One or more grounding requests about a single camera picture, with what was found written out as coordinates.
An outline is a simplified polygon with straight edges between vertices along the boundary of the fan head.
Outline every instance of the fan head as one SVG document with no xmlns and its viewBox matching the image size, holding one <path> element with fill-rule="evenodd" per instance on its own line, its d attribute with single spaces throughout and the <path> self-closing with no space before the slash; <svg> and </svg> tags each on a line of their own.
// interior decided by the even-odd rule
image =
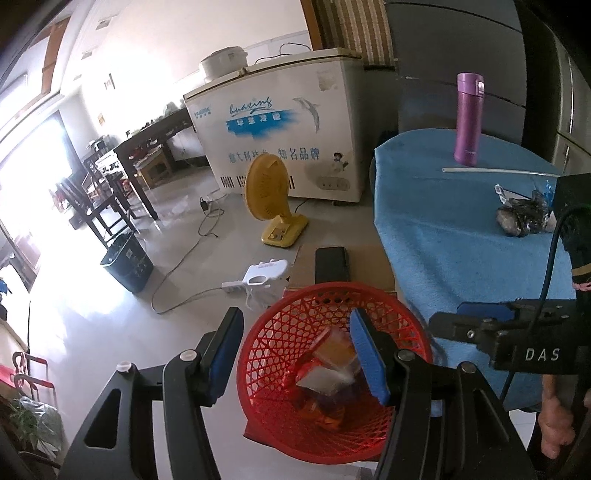
<svg viewBox="0 0 591 480">
<path fill-rule="evenodd" d="M 287 168 L 279 157 L 263 153 L 254 159 L 244 187 L 246 205 L 254 218 L 271 220 L 277 215 L 290 218 L 289 189 Z"/>
</svg>

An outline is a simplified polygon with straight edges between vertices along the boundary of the blue cloth-covered table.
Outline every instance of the blue cloth-covered table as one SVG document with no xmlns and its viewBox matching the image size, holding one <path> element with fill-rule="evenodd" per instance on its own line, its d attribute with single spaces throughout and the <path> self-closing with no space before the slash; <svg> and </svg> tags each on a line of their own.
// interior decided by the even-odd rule
<svg viewBox="0 0 591 480">
<path fill-rule="evenodd" d="M 375 226 L 411 310 L 428 320 L 455 312 L 463 301 L 499 302 L 537 298 L 542 287 L 550 233 L 506 236 L 495 220 L 501 203 L 494 185 L 531 196 L 555 179 L 522 174 L 443 173 L 458 167 L 454 130 L 424 129 L 394 137 L 375 150 Z M 480 139 L 478 167 L 557 173 L 537 155 L 497 138 Z M 558 247 L 549 299 L 574 298 L 570 260 Z M 506 372 L 466 343 L 437 339 L 437 362 L 455 367 L 474 362 L 500 394 Z M 517 374 L 507 396 L 509 410 L 540 401 L 538 375 Z"/>
</svg>

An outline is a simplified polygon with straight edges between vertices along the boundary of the yellow fan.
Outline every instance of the yellow fan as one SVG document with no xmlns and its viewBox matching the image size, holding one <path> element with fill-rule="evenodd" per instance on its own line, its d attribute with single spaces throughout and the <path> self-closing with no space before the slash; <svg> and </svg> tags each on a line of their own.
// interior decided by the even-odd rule
<svg viewBox="0 0 591 480">
<path fill-rule="evenodd" d="M 308 225 L 305 216 L 291 214 L 287 203 L 289 182 L 287 168 L 276 155 L 263 153 L 248 168 L 244 186 L 246 205 L 254 218 L 272 219 L 261 236 L 264 244 L 290 247 Z"/>
</svg>

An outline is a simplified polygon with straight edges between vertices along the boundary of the human hand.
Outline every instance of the human hand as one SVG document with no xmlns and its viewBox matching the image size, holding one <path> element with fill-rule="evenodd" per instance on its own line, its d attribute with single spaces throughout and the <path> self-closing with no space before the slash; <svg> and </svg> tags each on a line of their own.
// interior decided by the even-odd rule
<svg viewBox="0 0 591 480">
<path fill-rule="evenodd" d="M 554 460 L 562 445 L 570 445 L 574 440 L 573 414 L 560 404 L 556 396 L 556 376 L 542 376 L 542 411 L 538 424 L 542 432 L 541 450 L 546 457 Z M 584 405 L 591 408 L 591 390 L 584 398 Z"/>
</svg>

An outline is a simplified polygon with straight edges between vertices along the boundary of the white chest freezer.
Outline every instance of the white chest freezer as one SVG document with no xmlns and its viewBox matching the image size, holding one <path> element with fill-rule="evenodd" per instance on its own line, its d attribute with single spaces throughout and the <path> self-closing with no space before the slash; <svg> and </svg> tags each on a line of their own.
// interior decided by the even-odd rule
<svg viewBox="0 0 591 480">
<path fill-rule="evenodd" d="M 342 48 L 281 57 L 184 96 L 225 193 L 242 193 L 260 153 L 285 162 L 290 196 L 358 202 L 371 148 L 363 130 L 363 62 Z"/>
</svg>

